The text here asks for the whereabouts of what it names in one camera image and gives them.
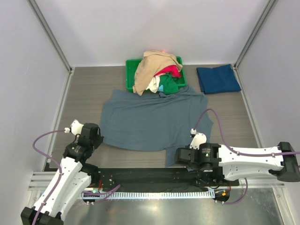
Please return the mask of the grey-blue t shirt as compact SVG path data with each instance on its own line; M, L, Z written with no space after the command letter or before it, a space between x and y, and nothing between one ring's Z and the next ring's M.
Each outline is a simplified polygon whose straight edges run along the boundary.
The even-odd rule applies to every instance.
M190 130L196 128L210 139L213 121L202 115L208 99L192 87L179 92L145 93L139 96L114 90L104 103L100 130L104 143L135 151L166 150L165 166L174 165L175 152L190 144Z

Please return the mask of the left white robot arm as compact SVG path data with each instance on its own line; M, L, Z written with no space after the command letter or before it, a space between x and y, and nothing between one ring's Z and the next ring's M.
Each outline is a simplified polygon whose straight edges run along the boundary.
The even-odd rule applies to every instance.
M75 140L66 146L58 170L44 193L32 207L22 210L24 225L62 225L84 189L99 183L99 168L86 162L103 142L99 126L74 120L64 132L72 133Z

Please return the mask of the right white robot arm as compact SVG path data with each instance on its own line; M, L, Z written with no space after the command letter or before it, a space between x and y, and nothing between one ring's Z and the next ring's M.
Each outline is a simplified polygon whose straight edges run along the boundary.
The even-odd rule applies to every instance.
M298 182L297 154L288 142L269 148L228 148L223 144L203 143L197 149L178 148L175 163L195 171L197 180L213 186L253 177Z

